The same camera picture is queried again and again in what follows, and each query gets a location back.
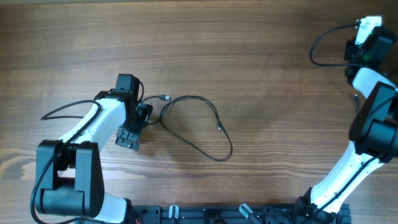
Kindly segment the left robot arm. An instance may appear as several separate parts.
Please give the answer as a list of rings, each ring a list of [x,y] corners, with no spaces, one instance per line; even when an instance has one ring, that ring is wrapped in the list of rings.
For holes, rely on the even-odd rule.
[[[141,223],[129,199],[105,192],[100,152],[112,135],[116,145],[139,149],[153,110],[142,103],[143,94],[137,77],[120,73],[114,88],[89,101],[92,108],[71,131],[38,145],[30,198],[36,223],[39,214],[66,216],[67,223]]]

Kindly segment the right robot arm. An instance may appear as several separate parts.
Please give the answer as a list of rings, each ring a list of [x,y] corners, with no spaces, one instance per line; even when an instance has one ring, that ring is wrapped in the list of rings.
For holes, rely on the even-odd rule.
[[[348,83],[366,101],[357,108],[341,159],[317,185],[299,197],[291,223],[341,223],[344,201],[373,171],[397,157],[397,85],[379,67],[397,40],[382,25],[355,23],[345,48]]]

